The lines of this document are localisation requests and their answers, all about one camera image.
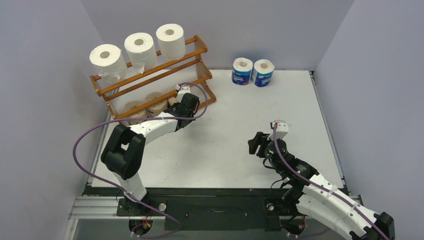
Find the orange wooden tiered shelf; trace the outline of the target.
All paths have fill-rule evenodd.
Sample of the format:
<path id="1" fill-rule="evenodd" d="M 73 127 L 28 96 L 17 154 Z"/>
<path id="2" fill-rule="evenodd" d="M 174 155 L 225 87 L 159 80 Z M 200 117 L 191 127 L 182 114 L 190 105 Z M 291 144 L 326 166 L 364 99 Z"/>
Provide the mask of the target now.
<path id="1" fill-rule="evenodd" d="M 199 107 L 214 103 L 217 98 L 209 88 L 207 81 L 212 79 L 211 71 L 202 60 L 202 54 L 208 51 L 207 45 L 195 35 L 185 40 L 186 55 L 173 61 L 165 60 L 157 51 L 158 64 L 154 68 L 139 73 L 128 62 L 128 73 L 118 83 L 106 83 L 99 75 L 90 76 L 90 81 L 98 96 L 105 101 L 112 119 L 118 119 L 126 126 L 135 124 L 142 114 L 150 117 L 147 108 L 170 97 L 176 97 L 176 85 L 192 83 L 191 93 L 198 96 Z M 145 101 L 153 92 L 162 96 Z"/>

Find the blue toilet roll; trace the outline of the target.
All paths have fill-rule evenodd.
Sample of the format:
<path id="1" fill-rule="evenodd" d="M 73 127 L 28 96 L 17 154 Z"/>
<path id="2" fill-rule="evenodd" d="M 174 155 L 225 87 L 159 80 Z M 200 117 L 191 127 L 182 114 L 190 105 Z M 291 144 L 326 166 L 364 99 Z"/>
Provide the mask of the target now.
<path id="1" fill-rule="evenodd" d="M 275 70 L 274 64 L 267 59 L 259 59 L 253 65 L 252 81 L 257 87 L 267 86 Z"/>
<path id="2" fill-rule="evenodd" d="M 253 62 L 250 59 L 236 58 L 232 65 L 231 80 L 237 85 L 247 85 L 250 82 L 253 71 Z"/>

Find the brown roll plain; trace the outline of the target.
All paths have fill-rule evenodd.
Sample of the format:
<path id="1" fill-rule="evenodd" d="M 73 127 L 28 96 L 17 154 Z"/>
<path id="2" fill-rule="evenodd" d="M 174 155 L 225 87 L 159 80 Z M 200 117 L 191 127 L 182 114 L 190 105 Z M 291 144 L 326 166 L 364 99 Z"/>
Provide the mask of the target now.
<path id="1" fill-rule="evenodd" d="M 160 92 L 152 92 L 145 97 L 145 101 L 146 102 L 153 101 L 156 98 L 161 97 L 162 95 L 163 94 L 160 93 Z M 150 117 L 156 117 L 160 113 L 162 113 L 164 110 L 166 110 L 168 107 L 169 107 L 168 100 L 165 99 L 163 101 L 160 101 L 160 102 L 148 107 L 147 112 L 148 112 Z"/>

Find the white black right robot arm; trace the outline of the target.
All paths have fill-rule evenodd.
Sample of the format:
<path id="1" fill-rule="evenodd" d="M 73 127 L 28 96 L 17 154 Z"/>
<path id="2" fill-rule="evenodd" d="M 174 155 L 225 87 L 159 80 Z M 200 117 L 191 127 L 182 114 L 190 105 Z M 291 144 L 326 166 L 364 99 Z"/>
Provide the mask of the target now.
<path id="1" fill-rule="evenodd" d="M 257 132 L 247 144 L 249 154 L 269 162 L 268 168 L 281 176 L 282 184 L 291 186 L 282 197 L 287 213 L 309 216 L 346 240 L 396 238 L 392 216 L 377 213 L 350 198 L 313 166 L 289 153 L 281 138 Z"/>

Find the white toilet paper roll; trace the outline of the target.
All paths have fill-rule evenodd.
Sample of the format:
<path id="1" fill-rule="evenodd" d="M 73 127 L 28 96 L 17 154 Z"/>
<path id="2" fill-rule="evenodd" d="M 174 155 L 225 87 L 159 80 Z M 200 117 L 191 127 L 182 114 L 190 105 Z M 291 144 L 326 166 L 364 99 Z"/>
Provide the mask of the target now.
<path id="1" fill-rule="evenodd" d="M 154 68 L 158 56 L 153 37 L 145 32 L 129 35 L 124 41 L 124 47 L 132 64 L 140 74 Z"/>
<path id="2" fill-rule="evenodd" d="M 128 74 L 128 67 L 122 50 L 113 44 L 101 44 L 95 47 L 89 60 L 101 79 L 108 84 L 123 81 Z"/>
<path id="3" fill-rule="evenodd" d="M 183 28 L 176 23 L 168 23 L 156 30 L 161 55 L 167 61 L 176 61 L 186 54 Z"/>

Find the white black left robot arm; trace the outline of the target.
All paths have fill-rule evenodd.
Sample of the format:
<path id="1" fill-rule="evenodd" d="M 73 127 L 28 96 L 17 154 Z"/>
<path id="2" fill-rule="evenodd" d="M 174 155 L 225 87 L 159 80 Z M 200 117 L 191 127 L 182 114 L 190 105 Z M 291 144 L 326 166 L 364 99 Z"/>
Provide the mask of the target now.
<path id="1" fill-rule="evenodd" d="M 158 120 L 130 126 L 118 124 L 113 129 L 100 160 L 124 188 L 125 204 L 136 215 L 149 211 L 150 197 L 139 175 L 145 146 L 186 127 L 192 122 L 186 118 L 194 117 L 199 104 L 199 97 L 185 93 L 179 102 L 160 113 Z"/>

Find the brown roll with cartoon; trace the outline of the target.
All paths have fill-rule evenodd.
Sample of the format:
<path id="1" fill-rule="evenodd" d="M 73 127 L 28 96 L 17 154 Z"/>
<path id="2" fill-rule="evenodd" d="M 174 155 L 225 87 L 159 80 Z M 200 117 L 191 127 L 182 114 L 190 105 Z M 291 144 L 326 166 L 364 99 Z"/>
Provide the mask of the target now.
<path id="1" fill-rule="evenodd" d="M 178 103 L 178 99 L 175 96 L 172 96 L 170 98 L 167 99 L 168 105 L 171 107 L 174 104 Z"/>

